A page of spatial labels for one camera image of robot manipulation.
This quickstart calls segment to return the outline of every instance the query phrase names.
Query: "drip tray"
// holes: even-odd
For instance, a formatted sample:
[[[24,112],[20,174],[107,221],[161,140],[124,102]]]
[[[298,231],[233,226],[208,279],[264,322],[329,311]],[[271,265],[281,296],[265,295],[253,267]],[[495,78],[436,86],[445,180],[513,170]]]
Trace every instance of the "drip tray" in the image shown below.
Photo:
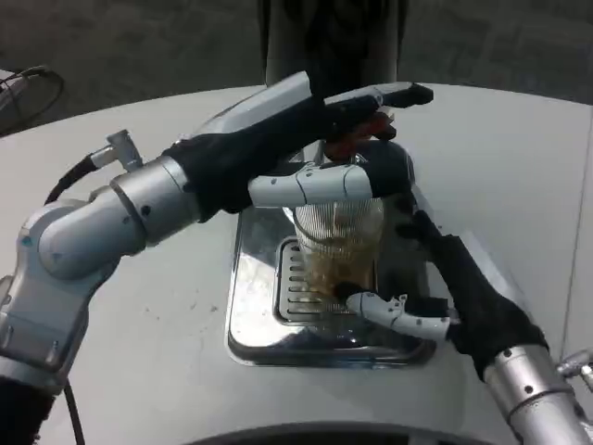
[[[402,258],[397,245],[389,251]],[[413,255],[405,258],[413,263]],[[378,272],[386,265],[380,258]],[[278,209],[251,208],[239,218],[226,337],[235,359],[254,365],[399,367],[435,350],[311,292],[293,224]]]
[[[312,292],[305,279],[305,264],[295,237],[286,238],[278,248],[274,309],[286,323],[318,324],[336,316],[352,318],[346,306],[328,301]]]

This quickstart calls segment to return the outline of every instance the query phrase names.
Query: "black cable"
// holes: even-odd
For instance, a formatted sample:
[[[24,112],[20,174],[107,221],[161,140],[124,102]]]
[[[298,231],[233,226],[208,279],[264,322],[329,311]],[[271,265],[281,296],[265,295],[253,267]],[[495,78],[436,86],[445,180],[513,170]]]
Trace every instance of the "black cable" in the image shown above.
[[[31,115],[27,116],[24,119],[19,120],[18,122],[14,123],[12,125],[8,125],[6,128],[0,130],[0,137],[6,136],[7,134],[12,133],[15,129],[37,119],[40,115],[42,115],[47,110],[49,110],[51,107],[53,107],[54,104],[58,101],[58,99],[62,96],[62,94],[64,92],[64,88],[65,88],[64,79],[62,78],[62,76],[57,74],[55,71],[50,70],[49,68],[46,68],[46,67],[34,67],[34,68],[31,68],[31,69],[28,69],[28,70],[25,70],[25,71],[22,71],[19,73],[11,74],[7,78],[5,78],[3,80],[3,82],[6,83],[7,81],[16,79],[18,77],[30,79],[30,78],[36,77],[36,76],[46,79],[46,80],[53,82],[57,85],[57,89],[56,89],[56,92],[54,93],[54,96],[50,100],[48,100],[44,104],[43,107],[39,108],[37,111],[35,111]]]
[[[76,400],[74,399],[74,392],[72,392],[72,386],[70,381],[66,380],[66,386],[64,387],[64,397],[66,397],[66,404],[68,405],[68,411],[70,413],[70,420],[72,421],[72,429],[74,430],[74,439],[76,445],[85,445],[84,434],[82,433],[81,418],[78,415],[78,408],[76,406]]]
[[[96,171],[97,168],[91,160],[91,155],[87,155],[82,160],[72,167],[68,172],[60,178],[56,186],[47,196],[45,204],[54,202],[66,189],[72,187],[75,183],[79,182],[84,176],[90,172]]]
[[[20,110],[19,101],[17,100],[17,96],[15,95],[15,93],[12,91],[10,83],[8,83],[8,81],[11,80],[11,78],[12,76],[8,76],[6,79],[0,79],[0,84],[3,83],[4,85],[6,85],[6,90],[10,95],[10,101],[12,102],[12,105],[14,106],[15,111],[17,112],[19,120],[22,121],[24,119],[24,116],[22,114],[22,111]]]

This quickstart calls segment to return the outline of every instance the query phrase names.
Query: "silver metal joint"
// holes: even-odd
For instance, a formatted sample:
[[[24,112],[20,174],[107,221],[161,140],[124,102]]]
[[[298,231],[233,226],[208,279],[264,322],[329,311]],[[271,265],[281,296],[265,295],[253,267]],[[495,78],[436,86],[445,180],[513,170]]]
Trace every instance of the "silver metal joint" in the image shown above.
[[[484,380],[524,445],[591,443],[574,391],[545,348],[527,345],[502,351],[486,368]]]
[[[536,345],[502,351],[484,372],[484,380],[505,416],[521,404],[550,392],[573,392],[556,372],[549,352]]]
[[[121,162],[126,172],[134,172],[142,167],[142,157],[127,130],[109,135],[107,141],[113,147],[115,158]]]
[[[199,219],[194,196],[184,191],[187,182],[179,164],[163,156],[114,179],[111,187],[154,246]]]

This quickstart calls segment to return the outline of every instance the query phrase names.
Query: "white countertop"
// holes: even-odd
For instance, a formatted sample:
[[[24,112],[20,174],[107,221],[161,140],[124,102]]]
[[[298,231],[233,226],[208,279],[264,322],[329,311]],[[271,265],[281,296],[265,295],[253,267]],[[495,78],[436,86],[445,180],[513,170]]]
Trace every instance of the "white countertop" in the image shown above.
[[[563,343],[590,108],[543,97],[434,85],[435,102],[397,113],[400,144],[446,222],[471,228],[526,294],[554,354]],[[127,128],[145,159],[255,91],[239,88],[111,108],[0,140],[0,271],[20,225],[56,180]],[[68,193],[118,174],[109,166]],[[593,190],[591,191],[593,217]],[[181,444],[298,421],[374,421],[509,443],[467,358],[440,348],[396,371],[247,367],[224,346],[236,217],[219,214],[124,259],[96,293],[70,375],[89,444]],[[40,443],[73,443],[63,398]]]

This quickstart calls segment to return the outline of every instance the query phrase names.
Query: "metal grate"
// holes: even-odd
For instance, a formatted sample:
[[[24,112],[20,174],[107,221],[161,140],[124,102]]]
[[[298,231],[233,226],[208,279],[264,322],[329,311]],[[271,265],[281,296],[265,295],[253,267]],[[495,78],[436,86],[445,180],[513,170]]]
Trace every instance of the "metal grate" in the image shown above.
[[[309,289],[303,256],[293,236],[278,250],[274,308],[287,322],[315,324],[336,315],[352,316],[346,306]]]

